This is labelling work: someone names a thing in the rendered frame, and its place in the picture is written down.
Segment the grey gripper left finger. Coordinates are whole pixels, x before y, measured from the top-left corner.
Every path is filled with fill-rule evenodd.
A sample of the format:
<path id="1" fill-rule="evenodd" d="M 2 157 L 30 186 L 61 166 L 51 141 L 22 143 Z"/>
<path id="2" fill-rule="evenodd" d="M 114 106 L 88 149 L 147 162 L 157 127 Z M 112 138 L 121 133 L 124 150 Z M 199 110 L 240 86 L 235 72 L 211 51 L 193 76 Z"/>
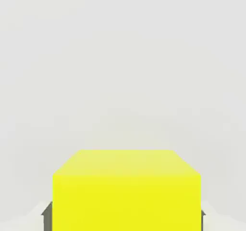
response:
<path id="1" fill-rule="evenodd" d="M 12 231 L 52 231 L 52 202 L 39 202 L 28 214 L 14 221 Z"/>

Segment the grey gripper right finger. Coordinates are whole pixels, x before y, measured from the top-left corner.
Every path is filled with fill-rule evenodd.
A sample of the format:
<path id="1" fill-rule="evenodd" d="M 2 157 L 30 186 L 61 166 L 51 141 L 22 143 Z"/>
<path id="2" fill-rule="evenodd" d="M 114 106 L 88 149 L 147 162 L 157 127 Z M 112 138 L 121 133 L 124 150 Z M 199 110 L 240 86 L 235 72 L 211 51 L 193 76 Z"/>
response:
<path id="1" fill-rule="evenodd" d="M 231 218 L 219 214 L 208 202 L 202 201 L 201 207 L 203 216 L 203 231 L 236 231 L 236 225 Z"/>

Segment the small yellow cube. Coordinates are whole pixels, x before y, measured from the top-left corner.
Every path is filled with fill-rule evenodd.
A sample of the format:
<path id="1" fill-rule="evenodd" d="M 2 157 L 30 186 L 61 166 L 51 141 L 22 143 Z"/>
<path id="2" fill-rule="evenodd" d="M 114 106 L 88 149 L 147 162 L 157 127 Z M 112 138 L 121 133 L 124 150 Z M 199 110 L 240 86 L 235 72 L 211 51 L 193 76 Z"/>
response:
<path id="1" fill-rule="evenodd" d="M 201 176 L 171 150 L 80 150 L 52 200 L 53 231 L 201 231 Z"/>

